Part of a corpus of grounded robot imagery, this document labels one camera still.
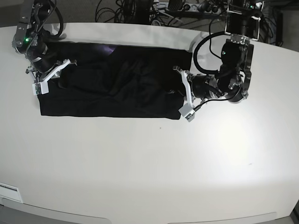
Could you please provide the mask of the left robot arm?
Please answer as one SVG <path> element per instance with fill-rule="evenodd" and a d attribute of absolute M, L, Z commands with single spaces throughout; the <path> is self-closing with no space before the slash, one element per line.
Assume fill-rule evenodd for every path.
<path fill-rule="evenodd" d="M 248 97 L 254 50 L 250 42 L 258 41 L 263 5 L 262 0 L 229 0 L 224 31 L 209 34 L 194 49 L 192 59 L 200 73 L 194 75 L 178 66 L 173 67 L 181 75 L 185 87 L 186 104 L 180 113 L 194 114 L 210 101 L 239 103 Z M 229 36 L 221 50 L 222 65 L 218 70 L 202 68 L 197 59 L 200 48 L 222 35 Z"/>

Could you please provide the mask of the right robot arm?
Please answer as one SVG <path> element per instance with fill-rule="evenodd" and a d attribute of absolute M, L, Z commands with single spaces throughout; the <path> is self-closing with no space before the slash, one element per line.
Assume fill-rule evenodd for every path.
<path fill-rule="evenodd" d="M 53 13 L 59 20 L 59 30 L 55 35 L 43 28 Z M 26 73 L 31 74 L 36 83 L 62 65 L 63 60 L 58 59 L 57 51 L 51 50 L 46 42 L 62 40 L 63 29 L 64 21 L 56 0 L 25 0 L 22 3 L 12 47 L 30 61 Z"/>

